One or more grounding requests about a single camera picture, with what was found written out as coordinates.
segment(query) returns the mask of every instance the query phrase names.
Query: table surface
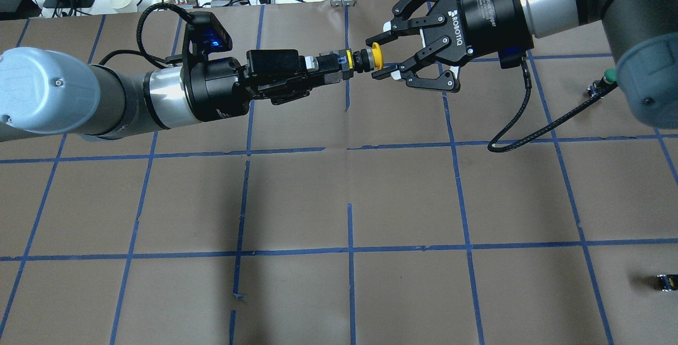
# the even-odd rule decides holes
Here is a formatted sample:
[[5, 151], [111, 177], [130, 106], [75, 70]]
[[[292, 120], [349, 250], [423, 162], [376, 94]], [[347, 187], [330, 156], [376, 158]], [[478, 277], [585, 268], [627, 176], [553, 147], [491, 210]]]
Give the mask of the table surface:
[[[394, 2], [215, 14], [244, 61], [359, 48]], [[137, 17], [2, 22], [0, 52], [95, 63], [135, 47]], [[177, 16], [148, 23], [149, 52], [176, 51]], [[417, 50], [400, 40], [387, 61]], [[534, 97], [507, 138], [579, 104], [612, 66], [598, 23], [537, 40]], [[678, 270], [676, 132], [640, 125], [615, 91], [492, 154], [520, 70], [490, 56], [460, 78], [441, 94], [357, 74], [242, 118], [0, 144], [0, 343], [673, 342], [678, 294], [651, 281]]]

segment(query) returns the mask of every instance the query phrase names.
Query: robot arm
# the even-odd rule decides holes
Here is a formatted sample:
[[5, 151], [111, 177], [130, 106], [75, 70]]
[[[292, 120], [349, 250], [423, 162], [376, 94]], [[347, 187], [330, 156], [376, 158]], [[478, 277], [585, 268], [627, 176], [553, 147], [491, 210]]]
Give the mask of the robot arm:
[[[414, 17], [426, 2], [425, 17]], [[497, 52], [502, 68], [517, 67], [543, 38], [602, 20], [617, 63], [618, 84], [635, 117], [658, 128], [678, 128], [678, 2], [676, 0], [399, 0], [385, 31], [366, 40], [385, 44], [421, 34], [424, 48], [402, 63], [373, 72], [390, 74], [420, 89], [457, 92], [458, 67]], [[417, 71], [433, 63], [446, 70], [437, 79]]]
[[[145, 15], [162, 7], [172, 5], [151, 6], [140, 26]], [[0, 141], [67, 132], [119, 139], [243, 116], [251, 100], [288, 103], [315, 87], [383, 66], [380, 53], [369, 48], [308, 57], [296, 50], [250, 50], [243, 65], [233, 57], [210, 60], [213, 53], [232, 49], [230, 35], [210, 12], [178, 12], [187, 21], [182, 54], [164, 61], [180, 67], [128, 77], [60, 52], [14, 48], [3, 53]], [[140, 52], [154, 60], [141, 44]]]

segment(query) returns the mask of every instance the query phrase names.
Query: white cup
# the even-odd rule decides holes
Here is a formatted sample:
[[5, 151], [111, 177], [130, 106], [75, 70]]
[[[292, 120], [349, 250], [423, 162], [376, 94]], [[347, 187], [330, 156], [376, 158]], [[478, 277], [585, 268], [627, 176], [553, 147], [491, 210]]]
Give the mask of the white cup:
[[137, 12], [136, 3], [134, 0], [110, 0], [111, 7], [115, 12]]

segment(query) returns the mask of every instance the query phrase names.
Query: yellow cap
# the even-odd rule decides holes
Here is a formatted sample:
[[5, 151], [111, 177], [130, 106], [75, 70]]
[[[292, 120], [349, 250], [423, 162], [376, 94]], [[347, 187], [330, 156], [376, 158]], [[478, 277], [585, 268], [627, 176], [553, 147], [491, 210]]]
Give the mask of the yellow cap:
[[353, 69], [353, 55], [351, 55], [351, 50], [346, 50], [346, 56], [349, 58], [349, 68]]
[[383, 56], [381, 54], [381, 47], [379, 43], [375, 41], [372, 43], [372, 56], [374, 57], [374, 68], [380, 70], [383, 68]]

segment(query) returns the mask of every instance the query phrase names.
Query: green button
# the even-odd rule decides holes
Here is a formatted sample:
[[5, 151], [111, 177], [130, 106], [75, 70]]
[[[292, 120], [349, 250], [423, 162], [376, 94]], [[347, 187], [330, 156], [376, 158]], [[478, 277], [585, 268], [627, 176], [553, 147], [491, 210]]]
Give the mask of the green button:
[[605, 71], [605, 79], [608, 80], [610, 84], [617, 81], [617, 70], [610, 68]]

